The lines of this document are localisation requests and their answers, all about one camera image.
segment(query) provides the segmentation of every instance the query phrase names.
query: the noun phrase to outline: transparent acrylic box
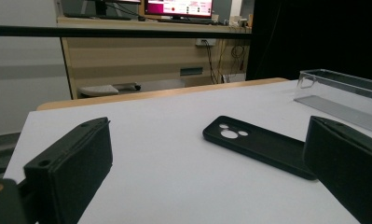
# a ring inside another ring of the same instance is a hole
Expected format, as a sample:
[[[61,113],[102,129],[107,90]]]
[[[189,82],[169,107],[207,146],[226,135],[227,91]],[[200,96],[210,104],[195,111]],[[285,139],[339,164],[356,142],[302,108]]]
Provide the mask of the transparent acrylic box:
[[[324,69],[301,71],[295,101],[372,131],[372,80]]]

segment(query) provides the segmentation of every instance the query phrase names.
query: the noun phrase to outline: white wall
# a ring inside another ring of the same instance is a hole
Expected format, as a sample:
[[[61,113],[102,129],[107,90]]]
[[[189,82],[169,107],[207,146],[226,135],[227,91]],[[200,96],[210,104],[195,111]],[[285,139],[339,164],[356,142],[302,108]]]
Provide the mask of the white wall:
[[[54,27],[54,1],[0,0],[0,25]],[[39,105],[69,99],[59,38],[0,37],[0,134],[20,132]]]

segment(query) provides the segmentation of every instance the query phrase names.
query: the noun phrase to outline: white table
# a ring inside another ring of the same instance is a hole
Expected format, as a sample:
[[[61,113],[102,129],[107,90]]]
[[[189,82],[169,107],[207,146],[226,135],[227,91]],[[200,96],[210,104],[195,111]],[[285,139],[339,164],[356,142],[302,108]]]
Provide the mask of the white table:
[[[27,161],[79,123],[108,117],[113,167],[80,223],[358,223],[319,181],[202,137],[226,115],[304,141],[310,115],[334,118],[294,102],[295,88],[285,81],[31,112],[5,177],[20,182]]]

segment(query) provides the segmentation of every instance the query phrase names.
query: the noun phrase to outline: phone case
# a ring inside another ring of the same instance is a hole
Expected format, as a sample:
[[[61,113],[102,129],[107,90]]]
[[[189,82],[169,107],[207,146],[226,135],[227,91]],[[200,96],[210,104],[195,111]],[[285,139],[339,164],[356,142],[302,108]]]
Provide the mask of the phone case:
[[[218,117],[206,127],[203,136],[207,141],[293,175],[316,179],[303,161],[302,141],[226,116]]]

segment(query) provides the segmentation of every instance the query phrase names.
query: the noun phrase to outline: monitor screen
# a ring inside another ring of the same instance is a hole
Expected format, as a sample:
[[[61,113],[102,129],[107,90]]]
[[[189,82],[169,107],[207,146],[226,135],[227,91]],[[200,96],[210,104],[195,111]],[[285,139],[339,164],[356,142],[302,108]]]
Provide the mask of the monitor screen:
[[[212,6],[213,0],[145,0],[145,14],[210,19]]]

